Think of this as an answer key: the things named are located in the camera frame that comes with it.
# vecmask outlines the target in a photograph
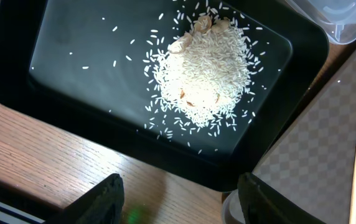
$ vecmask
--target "uncooked white rice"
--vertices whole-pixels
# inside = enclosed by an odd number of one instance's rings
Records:
[[[178,108],[203,128],[216,114],[232,114],[244,88],[250,84],[248,49],[243,30],[235,26],[218,34],[209,31],[192,35],[192,43],[183,53],[159,54],[159,68],[154,74],[160,84],[161,106]]]

